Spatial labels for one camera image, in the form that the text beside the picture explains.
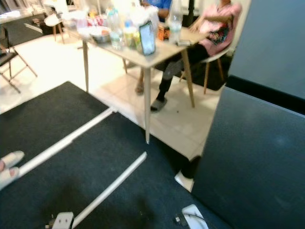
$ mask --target bowl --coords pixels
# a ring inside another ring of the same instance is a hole
[[[91,28],[90,35],[97,43],[110,42],[110,28],[104,26],[95,26]]]

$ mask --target phone screen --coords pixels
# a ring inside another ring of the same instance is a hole
[[[155,37],[152,22],[140,26],[141,45],[144,55],[149,55],[155,52]]]

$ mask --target tiled floor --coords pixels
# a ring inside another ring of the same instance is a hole
[[[82,50],[77,49],[81,42],[67,35],[65,41],[64,45],[58,37],[55,42],[50,35],[15,47],[37,72],[38,78],[28,69],[16,77],[14,83],[22,91],[21,94],[1,78],[0,113],[65,81],[71,81],[85,89]],[[13,73],[22,66],[22,61],[15,58],[12,61]],[[90,93],[144,127],[144,97],[137,96],[134,92],[139,73],[140,69],[135,67],[125,74],[120,58],[90,46]],[[152,78],[152,100],[158,94],[161,77],[162,72],[155,70]],[[201,86],[194,85],[193,89],[195,109],[191,108],[186,82],[179,83],[175,77],[167,94],[168,104],[151,117],[151,133],[188,158],[201,154],[221,92],[208,90],[204,95]]]

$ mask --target table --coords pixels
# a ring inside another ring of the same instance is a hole
[[[71,31],[65,29],[65,31],[71,35],[81,37],[77,31]],[[191,33],[187,28],[182,27],[181,30],[181,40],[189,40],[192,44],[196,44],[199,41],[205,39],[207,34]],[[111,44],[97,44],[91,38],[82,38],[83,46],[83,58],[84,58],[84,69],[85,69],[85,80],[86,80],[86,91],[89,92],[89,64],[88,64],[88,42],[107,50],[124,60],[131,61],[136,65],[140,66],[144,72],[144,98],[145,98],[145,139],[146,143],[149,143],[150,137],[150,115],[151,115],[151,71],[150,69],[157,64],[169,59],[170,57],[181,52],[185,75],[187,79],[187,85],[190,93],[192,107],[195,107],[195,101],[193,96],[193,83],[191,77],[191,70],[189,59],[187,56],[187,47],[176,46],[175,44],[170,44],[169,42],[162,42],[160,40],[156,41],[156,52],[149,56],[144,56],[136,50],[129,49],[127,47],[122,50],[114,49]]]

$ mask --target white stool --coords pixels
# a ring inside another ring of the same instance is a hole
[[[44,23],[46,23],[47,26],[53,27],[53,34],[54,34],[55,41],[56,41],[56,26],[58,26],[59,32],[61,34],[62,43],[65,43],[65,41],[63,39],[63,32],[61,30],[61,22],[62,22],[62,20],[58,19],[55,13],[48,16],[44,20]]]

